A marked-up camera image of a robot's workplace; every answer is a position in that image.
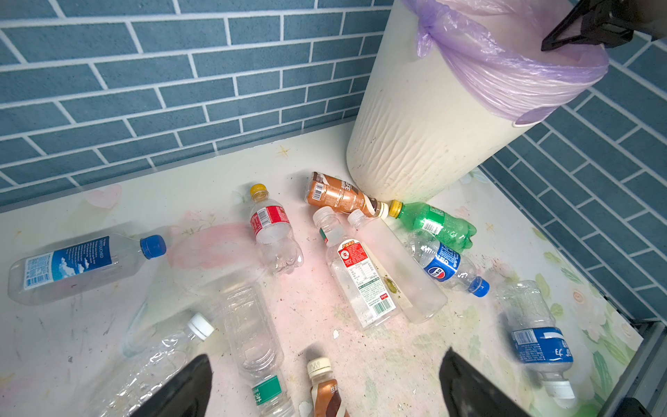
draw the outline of blue bottle label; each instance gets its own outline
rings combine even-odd
[[[555,327],[517,330],[512,332],[512,340],[525,364],[574,361],[563,332]]]
[[[23,289],[36,288],[107,265],[111,265],[109,236],[26,259]]]
[[[461,255],[440,244],[436,256],[424,267],[424,271],[438,281],[446,281],[456,273],[460,263]]]

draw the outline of green plastic bottle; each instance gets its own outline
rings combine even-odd
[[[466,220],[455,218],[426,203],[403,204],[392,201],[389,216],[397,218],[409,230],[424,229],[433,233],[440,243],[457,252],[472,248],[470,238],[477,229]]]

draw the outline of blue tile wall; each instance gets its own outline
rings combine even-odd
[[[356,116],[392,3],[4,1],[0,211]]]
[[[667,322],[667,45],[608,53],[602,80],[481,168],[622,313]]]

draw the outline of empty plastic bottle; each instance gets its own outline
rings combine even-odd
[[[128,417],[197,356],[199,343],[214,328],[199,313],[176,314],[151,327],[144,349],[125,359],[98,387],[86,417]]]
[[[110,234],[14,263],[7,293],[27,306],[46,304],[133,276],[166,251],[160,235],[135,240]]]
[[[574,398],[570,381],[563,376],[574,359],[537,283],[509,284],[499,296],[521,362],[538,373],[547,394]]]
[[[348,216],[356,236],[373,252],[382,279],[392,298],[412,323],[422,323],[435,316],[447,304],[447,296],[421,266],[406,253],[401,241],[383,219],[368,218],[361,210]]]
[[[291,274],[303,264],[303,253],[294,239],[285,209],[269,199],[263,184],[253,185],[250,196],[255,202],[250,211],[250,225],[255,231],[262,262],[275,275]]]
[[[466,220],[455,218],[426,203],[403,204],[392,201],[389,216],[397,218],[408,230],[426,230],[436,235],[440,243],[461,253],[472,248],[470,238],[477,229]]]
[[[489,292],[489,283],[477,275],[477,267],[466,256],[461,256],[440,243],[432,233],[415,230],[408,235],[406,248],[431,277],[445,282],[445,287],[468,291],[477,297]]]
[[[280,372],[283,350],[257,284],[224,295],[223,318],[241,377],[261,417],[297,417]]]

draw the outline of plastic bottle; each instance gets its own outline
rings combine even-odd
[[[255,231],[262,262],[275,275],[291,274],[294,268],[303,265],[303,253],[294,239],[285,209],[269,199],[263,184],[253,185],[250,196],[255,202],[250,211],[250,225]]]
[[[133,276],[166,251],[160,235],[135,240],[110,234],[14,263],[7,293],[27,306],[46,304]]]
[[[261,417],[297,417],[280,372],[283,350],[257,284],[224,295],[223,317],[241,377]]]
[[[362,329],[398,314],[381,274],[369,258],[370,251],[359,240],[345,235],[334,210],[322,207],[313,214],[313,221],[327,245],[329,270],[338,279]]]
[[[356,236],[373,252],[376,267],[385,270],[382,278],[409,321],[425,322],[447,304],[447,296],[406,253],[384,220],[370,219],[361,210],[355,210],[348,216],[348,222],[357,229]]]
[[[318,358],[308,362],[308,378],[313,384],[313,417],[350,417],[346,405],[338,393],[338,381],[334,379],[329,358]]]
[[[120,363],[89,402],[86,417],[128,417],[197,356],[199,344],[213,333],[199,313],[181,313],[154,325],[144,350]]]
[[[466,256],[461,256],[440,243],[432,233],[415,230],[408,235],[406,248],[412,257],[446,288],[468,291],[477,297],[489,292],[489,283],[477,274],[477,267]]]
[[[537,283],[509,284],[499,295],[521,362],[538,373],[547,394],[574,398],[570,381],[563,376],[574,359]]]
[[[472,248],[470,238],[477,229],[466,220],[455,218],[426,203],[403,204],[392,201],[389,216],[397,218],[408,230],[423,229],[436,235],[440,243],[461,253]]]

